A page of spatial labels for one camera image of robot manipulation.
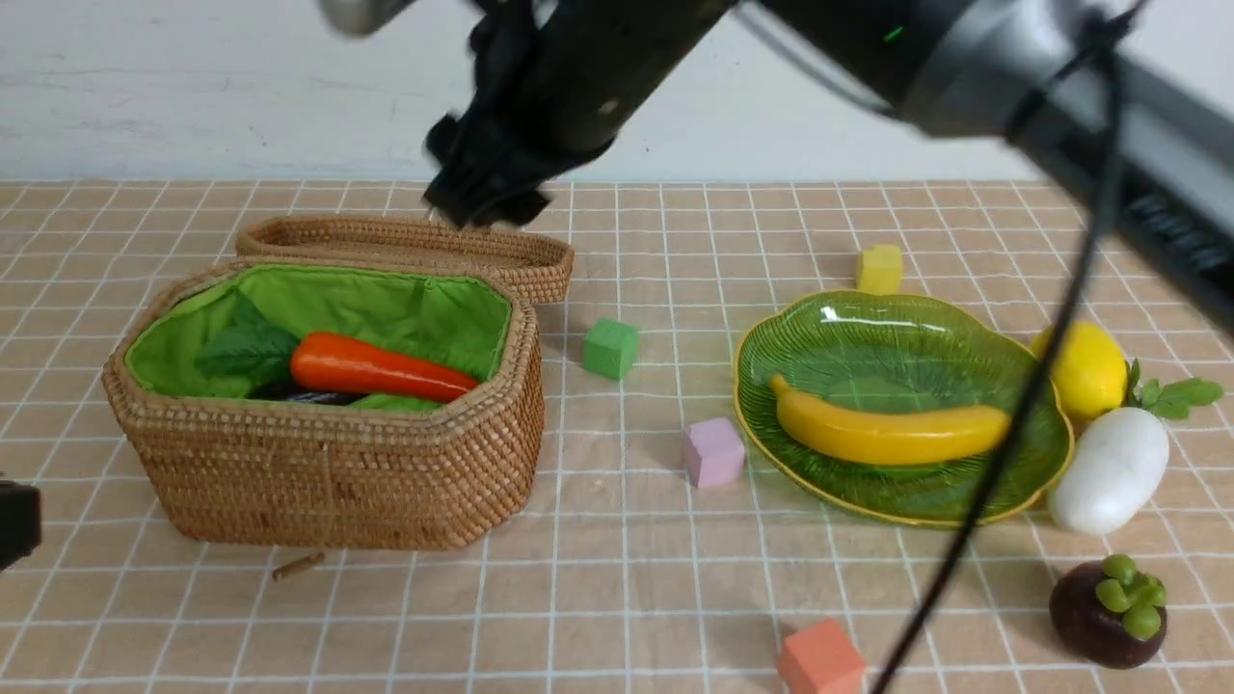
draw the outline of white radish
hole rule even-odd
[[[1123,527],[1153,498],[1169,462],[1170,435],[1156,415],[1134,406],[1106,412],[1049,493],[1054,522],[1093,536]]]

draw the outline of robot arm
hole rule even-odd
[[[524,225],[540,184],[602,156],[735,0],[471,0],[476,93],[434,126],[427,201],[457,226]],[[366,36],[413,0],[318,0]],[[1108,84],[1079,51],[1085,0],[761,0],[933,138],[997,137],[1092,200]],[[1117,233],[1234,335],[1234,123],[1120,57],[1129,101]]]

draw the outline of foam block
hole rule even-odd
[[[638,359],[638,328],[632,325],[600,319],[582,338],[582,368],[621,380]]]
[[[716,417],[686,427],[681,457],[690,484],[719,487],[742,475],[745,443],[728,417]]]
[[[785,638],[776,669],[792,694],[860,694],[865,661],[829,619]]]
[[[861,251],[856,268],[856,289],[868,294],[895,294],[905,275],[905,259],[897,246],[875,246]]]

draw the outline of lemon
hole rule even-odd
[[[1053,328],[1045,328],[1029,347],[1038,358]],[[1127,362],[1114,338],[1088,321],[1075,321],[1051,372],[1062,400],[1062,411],[1072,420],[1092,421],[1123,404],[1127,394]]]

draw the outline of eggplant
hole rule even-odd
[[[1127,554],[1082,563],[1050,593],[1050,621],[1072,653],[1109,669],[1153,659],[1169,626],[1165,585]]]
[[[269,400],[274,403],[301,403],[306,405],[337,405],[346,408],[364,395],[350,393],[327,393],[301,388],[294,380],[276,380],[259,385],[248,394],[249,400]]]

